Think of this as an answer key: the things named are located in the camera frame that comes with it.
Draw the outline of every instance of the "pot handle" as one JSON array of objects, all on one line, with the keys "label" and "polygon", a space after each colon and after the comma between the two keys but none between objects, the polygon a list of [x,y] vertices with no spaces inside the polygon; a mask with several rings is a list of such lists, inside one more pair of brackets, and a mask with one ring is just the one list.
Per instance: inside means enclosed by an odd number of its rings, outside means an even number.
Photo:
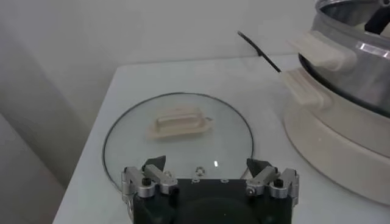
[{"label": "pot handle", "polygon": [[282,73],[285,85],[300,105],[317,110],[328,108],[332,104],[331,98],[316,88],[307,78],[308,76],[304,68]]},{"label": "pot handle", "polygon": [[347,71],[357,61],[354,51],[325,37],[318,31],[310,31],[289,44],[311,64],[330,71]]}]

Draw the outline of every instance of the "screw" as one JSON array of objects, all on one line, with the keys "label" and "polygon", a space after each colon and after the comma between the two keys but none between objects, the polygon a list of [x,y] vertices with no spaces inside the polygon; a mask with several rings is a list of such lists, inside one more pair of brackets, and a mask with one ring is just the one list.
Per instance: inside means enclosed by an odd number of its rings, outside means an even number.
[{"label": "screw", "polygon": [[142,185],[143,186],[150,186],[152,184],[152,179],[149,177],[142,178]]},{"label": "screw", "polygon": [[252,187],[247,187],[247,188],[246,188],[246,194],[247,194],[248,196],[254,196],[254,195],[256,194],[256,190],[253,189]]},{"label": "screw", "polygon": [[196,174],[197,176],[199,176],[199,177],[205,175],[205,173],[206,173],[205,169],[204,169],[203,167],[201,167],[201,166],[198,166],[198,167],[196,168],[196,170],[195,170],[195,174]]},{"label": "screw", "polygon": [[277,188],[282,188],[283,187],[283,180],[282,179],[276,179],[274,180],[274,186]]},{"label": "screw", "polygon": [[168,177],[172,177],[172,173],[168,170],[164,171],[164,174]]}]

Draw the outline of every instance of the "black cable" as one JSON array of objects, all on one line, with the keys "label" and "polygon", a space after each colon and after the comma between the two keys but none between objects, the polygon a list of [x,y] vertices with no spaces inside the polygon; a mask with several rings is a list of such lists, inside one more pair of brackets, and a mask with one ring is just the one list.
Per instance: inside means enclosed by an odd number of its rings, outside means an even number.
[{"label": "black cable", "polygon": [[[231,108],[234,112],[236,112],[240,118],[244,121],[244,123],[246,124],[248,130],[249,130],[249,134],[250,134],[250,140],[252,141],[251,142],[251,153],[250,153],[250,158],[253,159],[254,157],[254,151],[255,151],[255,141],[254,141],[254,136],[253,136],[253,133],[252,133],[252,129],[251,127],[249,126],[249,123],[248,121],[246,121],[245,117],[240,113],[238,112],[238,110],[236,108],[234,108],[233,106],[231,106],[230,104],[228,104],[227,102],[225,101],[222,101],[221,99],[218,99],[216,97],[213,97],[213,96],[209,96],[209,95],[206,95],[206,94],[202,94],[202,93],[186,93],[186,92],[174,92],[174,93],[166,93],[166,94],[162,94],[162,95],[159,95],[159,96],[155,96],[155,97],[152,97],[152,98],[149,98],[149,99],[146,99],[144,101],[141,101],[139,103],[137,103],[136,105],[130,107],[127,111],[125,111],[122,115],[120,115],[119,118],[117,118],[117,120],[115,120],[114,124],[112,124],[112,126],[110,127],[110,129],[108,130],[107,134],[105,135],[105,139],[104,139],[104,143],[103,143],[103,149],[102,149],[102,162],[103,162],[103,168],[104,168],[104,172],[106,174],[106,176],[108,177],[108,179],[111,181],[111,184],[114,185],[114,187],[118,190],[118,191],[121,191],[121,189],[119,188],[118,185],[116,185],[116,183],[114,182],[114,180],[112,179],[112,177],[110,176],[110,174],[108,173],[108,170],[107,170],[107,166],[105,165],[105,147],[107,145],[107,142],[108,142],[108,137],[110,137],[110,134],[112,132],[112,130],[115,128],[116,124],[127,114],[129,113],[130,111],[132,111],[133,109],[135,109],[136,107],[140,106],[141,104],[144,104],[150,100],[154,100],[156,98],[159,98],[159,97],[164,97],[164,96],[170,96],[170,95],[178,95],[178,94],[188,94],[188,95],[196,95],[196,96],[203,96],[203,97],[207,97],[207,98],[211,98],[211,99],[214,99],[214,100],[217,100],[218,102],[220,103],[223,103],[224,105],[227,105],[229,108]],[[241,179],[243,179],[246,175],[246,173],[248,173],[248,167],[245,169],[244,173],[241,175]]]},{"label": "black cable", "polygon": [[278,68],[278,66],[275,65],[275,63],[251,40],[249,37],[245,36],[240,31],[237,31],[237,34],[242,37],[246,42],[248,42],[257,52],[257,55],[259,57],[264,57],[264,59],[278,72],[281,73],[282,70]]}]

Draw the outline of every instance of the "beige lid handle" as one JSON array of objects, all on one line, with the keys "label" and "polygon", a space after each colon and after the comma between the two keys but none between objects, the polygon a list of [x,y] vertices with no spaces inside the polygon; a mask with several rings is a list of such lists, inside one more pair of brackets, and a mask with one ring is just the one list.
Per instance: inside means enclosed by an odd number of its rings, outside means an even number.
[{"label": "beige lid handle", "polygon": [[211,119],[198,107],[178,107],[161,113],[149,129],[152,138],[202,133],[211,128]]}]

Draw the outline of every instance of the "white cooker base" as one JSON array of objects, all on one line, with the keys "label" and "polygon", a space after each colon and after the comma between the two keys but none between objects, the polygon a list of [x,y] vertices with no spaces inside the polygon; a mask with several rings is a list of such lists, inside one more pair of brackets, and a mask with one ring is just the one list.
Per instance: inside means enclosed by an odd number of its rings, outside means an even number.
[{"label": "white cooker base", "polygon": [[287,135],[317,170],[357,194],[390,205],[390,159],[324,125],[291,101],[285,113]]}]

